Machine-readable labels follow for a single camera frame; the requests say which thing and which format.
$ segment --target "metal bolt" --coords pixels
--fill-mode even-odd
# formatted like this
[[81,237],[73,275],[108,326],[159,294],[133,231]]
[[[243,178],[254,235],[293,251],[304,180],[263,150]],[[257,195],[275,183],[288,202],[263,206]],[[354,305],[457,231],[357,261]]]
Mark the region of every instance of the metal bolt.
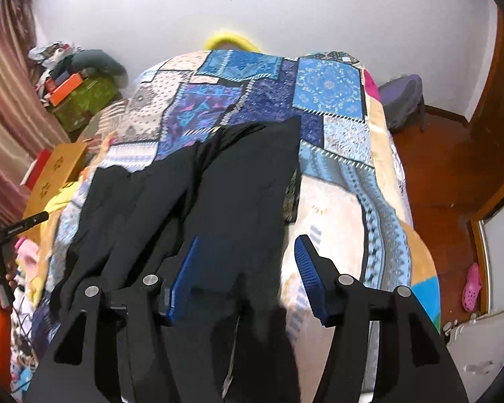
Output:
[[406,286],[399,286],[398,287],[398,294],[402,297],[409,297],[411,296],[411,290],[407,288]]
[[342,274],[339,278],[338,281],[345,286],[352,285],[354,279],[351,277],[349,274]]
[[99,293],[99,288],[96,287],[95,285],[93,286],[88,286],[86,290],[84,291],[84,294],[86,294],[86,297],[94,297]]
[[142,279],[142,282],[146,286],[154,285],[159,280],[159,277],[155,276],[155,274],[148,274]]

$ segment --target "yellow round object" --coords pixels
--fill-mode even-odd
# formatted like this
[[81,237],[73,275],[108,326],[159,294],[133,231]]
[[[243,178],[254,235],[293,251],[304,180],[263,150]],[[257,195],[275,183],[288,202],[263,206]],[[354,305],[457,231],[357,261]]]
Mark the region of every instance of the yellow round object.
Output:
[[211,36],[204,45],[204,50],[215,50],[219,45],[229,42],[237,45],[244,51],[254,51],[259,53],[259,48],[253,45],[248,39],[231,32],[219,32]]

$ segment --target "patchwork quilt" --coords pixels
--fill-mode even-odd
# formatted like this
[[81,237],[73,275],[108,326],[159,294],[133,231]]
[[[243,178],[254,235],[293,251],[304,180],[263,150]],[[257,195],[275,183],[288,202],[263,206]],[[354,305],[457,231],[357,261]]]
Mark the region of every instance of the patchwork quilt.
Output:
[[[308,234],[340,273],[350,273],[366,286],[393,290],[415,282],[406,234],[411,228],[404,223],[410,224],[410,214],[401,192],[403,168],[386,130],[375,83],[361,63],[344,52],[283,58],[236,50],[177,56],[146,70],[136,81],[136,93],[119,119],[113,115],[117,141],[100,168],[121,165],[137,171],[204,141],[220,126],[301,118],[300,202],[297,221],[288,228],[280,302],[288,311],[286,330],[299,370],[301,401],[310,403],[333,329],[322,327],[311,313],[294,262],[294,239]],[[63,276],[67,246],[90,183],[88,179],[82,184],[60,219],[46,294],[33,320],[38,353],[44,353],[56,331],[48,318],[48,293]],[[433,263],[417,273],[418,282],[431,280]],[[422,298],[427,297],[426,311],[437,320],[438,283],[431,284]],[[378,326],[372,323],[364,392],[374,388],[377,350]]]

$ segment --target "striped curtain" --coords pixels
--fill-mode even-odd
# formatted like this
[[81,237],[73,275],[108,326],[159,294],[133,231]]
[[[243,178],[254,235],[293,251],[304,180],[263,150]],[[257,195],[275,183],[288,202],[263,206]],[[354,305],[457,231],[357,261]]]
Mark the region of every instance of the striped curtain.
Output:
[[21,218],[27,189],[19,186],[43,148],[68,142],[66,132],[39,102],[33,88],[36,66],[31,0],[0,0],[0,219]]

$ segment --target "wooden floor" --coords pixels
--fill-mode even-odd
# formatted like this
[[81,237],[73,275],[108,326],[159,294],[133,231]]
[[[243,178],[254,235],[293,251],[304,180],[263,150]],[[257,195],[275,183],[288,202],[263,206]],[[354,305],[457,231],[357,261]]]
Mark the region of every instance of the wooden floor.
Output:
[[394,135],[405,169],[414,228],[429,248],[441,289],[441,321],[463,322],[468,267],[476,261],[467,221],[498,189],[490,153],[462,123],[426,115],[425,131],[408,125]]

